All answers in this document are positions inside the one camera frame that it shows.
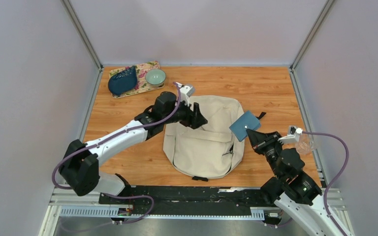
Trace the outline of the small blue wallet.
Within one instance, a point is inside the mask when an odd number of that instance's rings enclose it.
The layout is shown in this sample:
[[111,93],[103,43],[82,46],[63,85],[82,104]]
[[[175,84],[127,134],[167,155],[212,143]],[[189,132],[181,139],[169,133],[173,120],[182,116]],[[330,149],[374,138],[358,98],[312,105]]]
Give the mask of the small blue wallet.
[[235,122],[233,122],[229,129],[236,139],[241,142],[248,135],[247,130],[257,130],[261,127],[259,118],[257,118],[251,111],[244,112]]

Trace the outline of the cream canvas backpack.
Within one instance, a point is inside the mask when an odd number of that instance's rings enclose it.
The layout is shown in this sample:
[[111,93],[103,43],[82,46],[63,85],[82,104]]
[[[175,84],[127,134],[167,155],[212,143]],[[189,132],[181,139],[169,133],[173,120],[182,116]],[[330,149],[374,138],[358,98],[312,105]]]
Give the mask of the cream canvas backpack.
[[245,142],[230,126],[244,114],[241,103],[216,95],[194,96],[208,121],[191,129],[180,123],[165,127],[163,151],[175,169],[193,178],[217,179],[228,175],[242,161]]

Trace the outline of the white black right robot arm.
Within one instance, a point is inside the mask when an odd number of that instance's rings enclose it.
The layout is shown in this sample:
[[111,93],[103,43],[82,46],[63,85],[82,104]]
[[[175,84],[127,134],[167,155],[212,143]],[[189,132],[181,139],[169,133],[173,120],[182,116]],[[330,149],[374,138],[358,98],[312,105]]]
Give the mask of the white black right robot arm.
[[353,233],[332,212],[327,202],[330,185],[322,190],[303,170],[305,163],[295,148],[284,144],[298,142],[305,134],[290,126],[286,136],[279,132],[261,133],[247,129],[255,153],[263,155],[274,174],[261,187],[261,199],[267,206],[278,206],[310,236],[351,236]]

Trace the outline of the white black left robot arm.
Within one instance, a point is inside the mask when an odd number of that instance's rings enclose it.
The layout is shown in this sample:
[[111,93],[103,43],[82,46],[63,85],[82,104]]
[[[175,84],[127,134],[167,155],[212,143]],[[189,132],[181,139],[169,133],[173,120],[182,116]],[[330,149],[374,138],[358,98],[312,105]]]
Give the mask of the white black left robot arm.
[[60,189],[72,189],[77,196],[96,191],[111,195],[119,204],[128,202],[131,191],[125,187],[125,181],[119,175],[101,172],[100,166],[121,151],[159,134],[167,124],[180,123],[191,129],[207,124],[199,104],[190,104],[182,97],[182,94],[162,92],[153,105],[124,127],[87,143],[72,141],[52,173],[52,178],[59,173],[67,186],[61,186],[56,181],[53,184]]

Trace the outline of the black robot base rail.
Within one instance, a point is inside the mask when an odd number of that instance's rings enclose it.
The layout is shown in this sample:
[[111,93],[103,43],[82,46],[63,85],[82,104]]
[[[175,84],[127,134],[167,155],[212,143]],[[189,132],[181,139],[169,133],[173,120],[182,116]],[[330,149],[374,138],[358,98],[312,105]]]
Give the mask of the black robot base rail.
[[134,215],[248,216],[254,209],[279,210],[258,187],[127,186],[123,199],[100,194],[99,204],[133,207]]

